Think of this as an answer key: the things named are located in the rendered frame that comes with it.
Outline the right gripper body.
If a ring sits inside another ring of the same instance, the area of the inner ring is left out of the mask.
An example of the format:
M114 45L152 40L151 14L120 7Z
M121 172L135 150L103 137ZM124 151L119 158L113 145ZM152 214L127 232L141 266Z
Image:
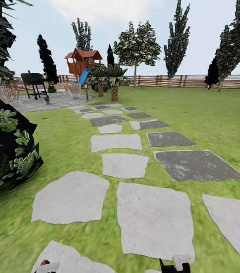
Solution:
M190 266L188 263L183 263L183 270L177 271L174 265L165 266L166 273L190 273Z

